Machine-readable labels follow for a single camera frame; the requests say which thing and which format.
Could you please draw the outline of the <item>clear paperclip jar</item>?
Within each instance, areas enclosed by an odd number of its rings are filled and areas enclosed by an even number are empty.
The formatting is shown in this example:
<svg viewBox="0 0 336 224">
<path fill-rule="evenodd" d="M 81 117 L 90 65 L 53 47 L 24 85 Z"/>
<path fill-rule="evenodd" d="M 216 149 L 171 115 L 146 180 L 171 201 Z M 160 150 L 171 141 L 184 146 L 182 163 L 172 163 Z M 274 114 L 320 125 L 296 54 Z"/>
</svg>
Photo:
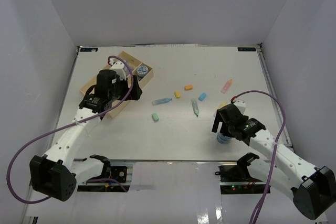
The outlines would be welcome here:
<svg viewBox="0 0 336 224">
<path fill-rule="evenodd" d="M 133 71 L 134 71 L 133 68 L 131 68 L 130 71 L 128 70 L 128 68 L 126 68 L 126 69 L 125 69 L 125 74 L 126 74 L 126 76 L 131 75 L 131 74 L 133 73 Z"/>
<path fill-rule="evenodd" d="M 134 68 L 132 62 L 130 60 L 124 59 L 124 62 L 130 67 L 130 68 Z"/>
</svg>

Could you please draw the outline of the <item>blue patterned jar back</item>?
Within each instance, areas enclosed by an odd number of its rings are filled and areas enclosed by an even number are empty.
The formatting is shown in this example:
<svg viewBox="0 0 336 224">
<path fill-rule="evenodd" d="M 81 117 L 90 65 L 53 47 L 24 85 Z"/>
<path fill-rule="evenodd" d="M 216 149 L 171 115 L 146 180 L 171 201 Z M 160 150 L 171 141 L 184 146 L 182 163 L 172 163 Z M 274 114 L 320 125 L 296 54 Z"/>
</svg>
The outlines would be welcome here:
<svg viewBox="0 0 336 224">
<path fill-rule="evenodd" d="M 138 80 L 143 79 L 149 72 L 149 68 L 145 65 L 140 65 L 136 69 L 136 75 Z"/>
</svg>

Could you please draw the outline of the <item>blue patterned jar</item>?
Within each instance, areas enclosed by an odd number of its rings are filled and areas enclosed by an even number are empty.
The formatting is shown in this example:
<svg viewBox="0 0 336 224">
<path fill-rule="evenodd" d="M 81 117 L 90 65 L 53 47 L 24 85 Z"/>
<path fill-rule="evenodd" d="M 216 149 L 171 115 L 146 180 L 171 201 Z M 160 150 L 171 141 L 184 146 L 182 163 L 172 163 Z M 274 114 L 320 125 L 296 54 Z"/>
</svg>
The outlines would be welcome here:
<svg viewBox="0 0 336 224">
<path fill-rule="evenodd" d="M 223 133 L 218 132 L 216 135 L 216 139 L 221 144 L 228 144 L 231 142 L 232 138 L 224 135 Z"/>
<path fill-rule="evenodd" d="M 136 75 L 138 80 L 143 79 L 149 72 L 149 68 L 145 65 L 140 65 L 136 69 Z"/>
</svg>

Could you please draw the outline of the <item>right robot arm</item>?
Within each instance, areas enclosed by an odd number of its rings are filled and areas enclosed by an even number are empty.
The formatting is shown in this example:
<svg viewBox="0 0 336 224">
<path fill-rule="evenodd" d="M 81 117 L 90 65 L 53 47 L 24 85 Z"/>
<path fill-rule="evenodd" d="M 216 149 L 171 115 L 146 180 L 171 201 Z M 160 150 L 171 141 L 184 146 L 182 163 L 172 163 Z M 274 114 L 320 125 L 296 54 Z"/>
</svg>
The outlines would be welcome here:
<svg viewBox="0 0 336 224">
<path fill-rule="evenodd" d="M 318 219 L 335 204 L 335 175 L 324 166 L 318 168 L 278 144 L 270 131 L 254 118 L 241 113 L 233 104 L 216 111 L 212 132 L 244 142 L 258 151 L 247 153 L 228 170 L 217 175 L 237 182 L 256 179 L 286 195 L 298 211 L 310 220 Z"/>
</svg>

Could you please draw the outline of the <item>yellow highlighter pen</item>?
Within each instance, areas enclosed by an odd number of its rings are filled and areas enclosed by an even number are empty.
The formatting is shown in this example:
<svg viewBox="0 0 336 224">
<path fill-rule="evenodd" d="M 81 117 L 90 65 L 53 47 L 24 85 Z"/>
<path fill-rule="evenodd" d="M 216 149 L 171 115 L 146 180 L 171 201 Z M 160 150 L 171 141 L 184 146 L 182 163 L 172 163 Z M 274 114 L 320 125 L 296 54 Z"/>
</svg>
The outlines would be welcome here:
<svg viewBox="0 0 336 224">
<path fill-rule="evenodd" d="M 226 106 L 226 105 L 227 105 L 226 102 L 221 103 L 221 104 L 218 106 L 218 108 L 215 110 L 215 112 L 214 112 L 214 117 L 216 116 L 217 111 L 218 111 L 219 109 L 223 108 L 223 107 Z"/>
</svg>

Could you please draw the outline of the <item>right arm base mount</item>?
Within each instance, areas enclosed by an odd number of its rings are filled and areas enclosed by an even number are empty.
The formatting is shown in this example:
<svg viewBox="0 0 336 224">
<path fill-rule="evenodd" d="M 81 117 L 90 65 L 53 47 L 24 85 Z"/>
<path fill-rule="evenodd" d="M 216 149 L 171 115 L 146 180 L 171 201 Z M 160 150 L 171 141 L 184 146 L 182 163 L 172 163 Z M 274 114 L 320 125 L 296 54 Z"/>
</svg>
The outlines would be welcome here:
<svg viewBox="0 0 336 224">
<path fill-rule="evenodd" d="M 219 177 L 221 195 L 262 195 L 266 186 L 261 180 L 242 175 L 237 165 L 220 165 L 215 175 Z"/>
</svg>

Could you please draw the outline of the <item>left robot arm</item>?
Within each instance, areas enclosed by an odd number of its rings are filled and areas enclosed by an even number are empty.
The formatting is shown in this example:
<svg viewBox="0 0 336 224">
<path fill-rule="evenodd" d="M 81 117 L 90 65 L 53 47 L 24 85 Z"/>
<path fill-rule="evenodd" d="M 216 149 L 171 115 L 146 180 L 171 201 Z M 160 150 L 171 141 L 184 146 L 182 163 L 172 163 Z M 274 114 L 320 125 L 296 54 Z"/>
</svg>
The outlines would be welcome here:
<svg viewBox="0 0 336 224">
<path fill-rule="evenodd" d="M 104 118 L 114 101 L 140 99 L 142 90 L 136 76 L 133 86 L 121 79 L 116 71 L 100 70 L 96 84 L 89 87 L 73 119 L 74 125 L 64 131 L 57 142 L 43 156 L 35 155 L 30 163 L 31 183 L 35 191 L 66 201 L 76 186 L 90 179 L 104 182 L 110 178 L 110 161 L 107 157 L 93 154 L 78 166 L 73 166 L 75 155 L 89 133 Z"/>
</svg>

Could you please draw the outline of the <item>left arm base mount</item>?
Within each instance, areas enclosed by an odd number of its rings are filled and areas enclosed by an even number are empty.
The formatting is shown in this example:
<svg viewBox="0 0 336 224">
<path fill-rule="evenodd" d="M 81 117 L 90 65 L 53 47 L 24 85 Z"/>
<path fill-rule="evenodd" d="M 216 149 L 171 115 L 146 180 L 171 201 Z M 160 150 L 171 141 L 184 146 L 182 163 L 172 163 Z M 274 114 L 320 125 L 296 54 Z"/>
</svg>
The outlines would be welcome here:
<svg viewBox="0 0 336 224">
<path fill-rule="evenodd" d="M 122 185 L 129 184 L 132 179 L 132 165 L 127 163 L 112 163 L 109 168 L 103 168 L 100 175 L 89 178 L 85 183 L 107 183 L 111 186 L 118 185 L 118 183 L 113 182 L 112 179 Z"/>
</svg>

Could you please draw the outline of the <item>blue patterned jar front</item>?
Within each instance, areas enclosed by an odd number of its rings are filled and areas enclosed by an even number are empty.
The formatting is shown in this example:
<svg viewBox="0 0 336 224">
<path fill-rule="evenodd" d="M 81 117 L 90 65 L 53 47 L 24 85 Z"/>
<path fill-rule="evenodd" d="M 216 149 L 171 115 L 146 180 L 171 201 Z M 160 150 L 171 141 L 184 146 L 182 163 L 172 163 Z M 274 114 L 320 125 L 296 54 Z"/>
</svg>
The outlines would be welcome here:
<svg viewBox="0 0 336 224">
<path fill-rule="evenodd" d="M 228 144 L 231 142 L 232 138 L 224 135 L 223 133 L 218 132 L 216 135 L 216 139 L 221 144 Z"/>
</svg>

